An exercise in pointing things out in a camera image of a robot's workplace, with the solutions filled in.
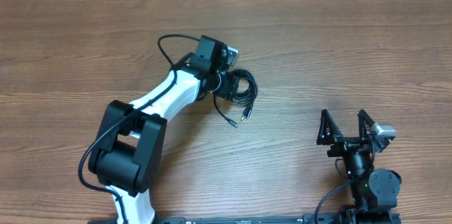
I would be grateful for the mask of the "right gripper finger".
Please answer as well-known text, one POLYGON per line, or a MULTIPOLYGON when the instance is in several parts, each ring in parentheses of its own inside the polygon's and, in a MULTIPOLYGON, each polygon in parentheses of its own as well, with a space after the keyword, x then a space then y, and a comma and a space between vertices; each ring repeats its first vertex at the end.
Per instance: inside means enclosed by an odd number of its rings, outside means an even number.
POLYGON ((332 145, 343 139, 343 134, 327 109, 321 111, 317 145, 332 145))
POLYGON ((371 128, 375 125, 375 121, 367 114, 365 110, 357 112, 359 124, 359 137, 369 139, 372 136, 371 128))

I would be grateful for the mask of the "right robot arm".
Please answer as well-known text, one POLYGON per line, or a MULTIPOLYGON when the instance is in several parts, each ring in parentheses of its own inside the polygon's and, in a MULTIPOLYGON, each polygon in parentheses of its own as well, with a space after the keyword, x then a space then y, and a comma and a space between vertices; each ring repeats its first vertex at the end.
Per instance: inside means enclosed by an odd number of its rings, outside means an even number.
POLYGON ((396 137, 390 124, 375 122, 365 110, 357 112, 359 135, 346 137, 327 109, 321 111, 316 143, 329 146, 327 156, 342 161, 346 183, 331 190, 314 211, 315 223, 400 223, 400 216, 392 210, 402 184, 401 176, 388 169, 376 169, 376 155, 383 152, 396 137), (349 188, 352 203, 341 206, 338 213, 320 214, 324 202, 332 195, 349 188))

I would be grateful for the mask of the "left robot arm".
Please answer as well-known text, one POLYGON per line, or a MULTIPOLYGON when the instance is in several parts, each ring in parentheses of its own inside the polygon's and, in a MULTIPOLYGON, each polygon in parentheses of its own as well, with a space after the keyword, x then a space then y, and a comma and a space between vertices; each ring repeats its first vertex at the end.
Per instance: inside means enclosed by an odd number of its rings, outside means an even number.
POLYGON ((111 223, 156 223, 150 186, 160 166, 168 123, 187 105, 208 94, 244 107, 248 118, 255 86, 238 92, 248 73, 235 69, 239 51, 208 36, 194 52, 169 62, 166 79, 143 97, 108 104, 93 143, 78 166, 85 187, 108 193, 117 211, 111 223))

